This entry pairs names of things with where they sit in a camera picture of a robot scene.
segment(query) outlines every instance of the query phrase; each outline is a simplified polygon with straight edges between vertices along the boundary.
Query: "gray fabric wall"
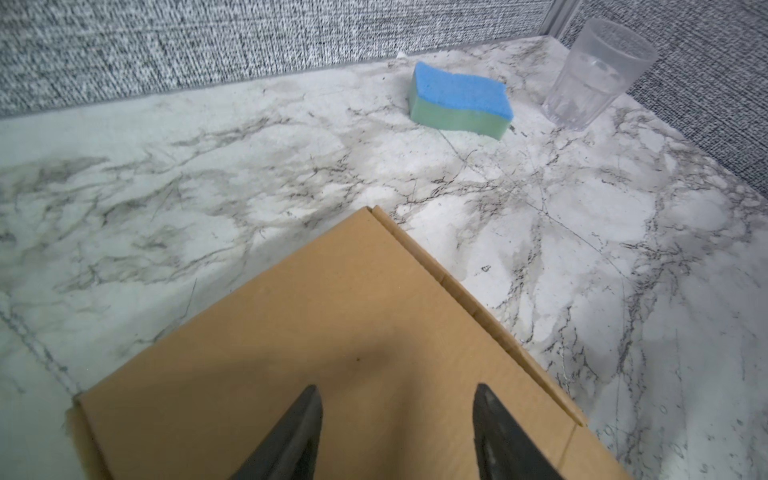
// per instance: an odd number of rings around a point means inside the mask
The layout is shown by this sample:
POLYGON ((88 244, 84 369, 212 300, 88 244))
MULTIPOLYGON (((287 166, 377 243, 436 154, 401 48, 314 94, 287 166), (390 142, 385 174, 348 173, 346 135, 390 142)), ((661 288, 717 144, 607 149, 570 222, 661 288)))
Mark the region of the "gray fabric wall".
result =
POLYGON ((2 0, 0 116, 536 35, 551 0, 2 0))
POLYGON ((768 196, 768 2, 583 0, 562 41, 590 17, 659 49, 630 94, 768 196))

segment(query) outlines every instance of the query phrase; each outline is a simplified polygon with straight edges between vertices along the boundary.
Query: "blue sponge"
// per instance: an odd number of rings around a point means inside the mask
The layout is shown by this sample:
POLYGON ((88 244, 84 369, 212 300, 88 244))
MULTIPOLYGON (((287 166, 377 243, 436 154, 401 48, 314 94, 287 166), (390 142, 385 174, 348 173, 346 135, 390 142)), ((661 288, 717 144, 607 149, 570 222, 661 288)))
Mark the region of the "blue sponge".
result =
POLYGON ((512 120, 506 86, 490 78, 452 74, 419 62, 409 95, 411 118, 443 130, 501 138, 512 120))

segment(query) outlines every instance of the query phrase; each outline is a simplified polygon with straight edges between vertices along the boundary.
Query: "green sponge layer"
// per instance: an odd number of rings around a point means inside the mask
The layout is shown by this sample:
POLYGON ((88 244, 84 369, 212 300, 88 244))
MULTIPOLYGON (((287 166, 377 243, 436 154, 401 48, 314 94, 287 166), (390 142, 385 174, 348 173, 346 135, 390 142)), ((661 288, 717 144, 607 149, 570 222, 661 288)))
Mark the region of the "green sponge layer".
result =
MULTIPOLYGON (((417 86, 418 75, 416 73, 415 71, 411 80, 411 89, 408 95, 408 103, 411 110, 410 116, 414 122, 440 130, 473 131, 478 134, 488 135, 496 140, 501 140, 502 135, 509 128, 510 120, 479 109, 447 108, 427 101, 419 96, 419 87, 417 86)), ((506 103, 506 108, 508 108, 506 97, 504 97, 504 102, 506 103)))

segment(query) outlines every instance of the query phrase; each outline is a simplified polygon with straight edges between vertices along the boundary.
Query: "blue scrubbing pad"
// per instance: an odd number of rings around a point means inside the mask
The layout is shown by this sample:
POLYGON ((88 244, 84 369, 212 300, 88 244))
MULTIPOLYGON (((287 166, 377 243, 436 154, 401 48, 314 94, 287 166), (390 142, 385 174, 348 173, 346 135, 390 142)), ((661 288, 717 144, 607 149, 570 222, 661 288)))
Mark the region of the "blue scrubbing pad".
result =
POLYGON ((411 119, 442 130, 474 131, 499 139, 512 120, 504 84, 422 62, 413 72, 409 103, 411 119))

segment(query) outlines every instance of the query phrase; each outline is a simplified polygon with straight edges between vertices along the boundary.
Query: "marble countertop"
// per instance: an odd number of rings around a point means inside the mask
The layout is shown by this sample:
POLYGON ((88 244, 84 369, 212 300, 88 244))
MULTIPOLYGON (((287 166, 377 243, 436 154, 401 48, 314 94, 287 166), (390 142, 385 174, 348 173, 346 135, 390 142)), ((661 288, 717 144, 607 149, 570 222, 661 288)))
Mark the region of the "marble countertop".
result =
POLYGON ((768 475, 768 203, 621 96, 538 110, 529 38, 0 121, 0 471, 81 478, 72 395, 354 210, 488 306, 636 478, 768 475), (501 141, 413 124, 417 59, 503 81, 501 141))

